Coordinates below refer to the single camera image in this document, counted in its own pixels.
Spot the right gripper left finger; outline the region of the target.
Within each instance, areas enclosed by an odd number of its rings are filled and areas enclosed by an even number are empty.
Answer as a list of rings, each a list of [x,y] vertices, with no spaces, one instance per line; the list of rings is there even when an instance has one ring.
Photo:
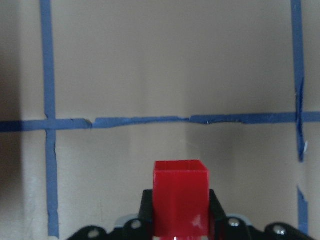
[[[140,220],[152,223],[153,222],[153,190],[146,189],[142,193],[140,208],[138,212]]]

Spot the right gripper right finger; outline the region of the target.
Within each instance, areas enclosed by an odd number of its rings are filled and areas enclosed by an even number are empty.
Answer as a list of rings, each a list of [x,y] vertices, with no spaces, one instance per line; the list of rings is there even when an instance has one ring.
[[[216,224],[227,217],[213,189],[209,190],[209,223]]]

